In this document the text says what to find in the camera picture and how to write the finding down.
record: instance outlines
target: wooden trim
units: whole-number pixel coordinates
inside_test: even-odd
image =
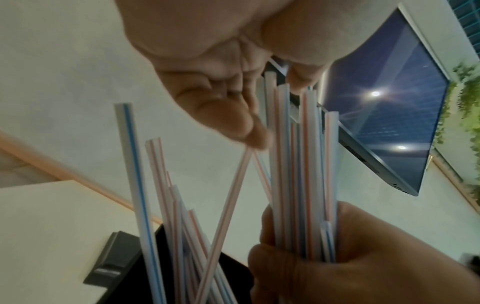
[[[37,168],[53,176],[58,180],[74,180],[77,183],[95,191],[99,194],[109,198],[110,200],[122,205],[123,207],[133,211],[132,204],[111,193],[108,190],[105,190],[100,185],[80,176],[77,173],[74,173],[70,170],[65,169],[65,167],[54,160],[41,155],[40,153],[34,151],[32,148],[21,143],[20,141],[14,139],[13,137],[0,131],[0,150],[4,150],[6,153],[17,157],[18,159],[30,164],[31,166]],[[153,221],[159,225],[162,224],[162,220],[157,217],[153,218]]]
[[[470,195],[468,190],[460,183],[455,176],[449,171],[447,166],[443,164],[443,162],[432,155],[432,161],[433,163],[440,169],[440,171],[445,175],[445,177],[448,178],[450,183],[455,186],[455,188],[460,192],[460,194],[466,199],[466,201],[472,206],[472,208],[480,214],[480,206],[477,204],[477,201]]]

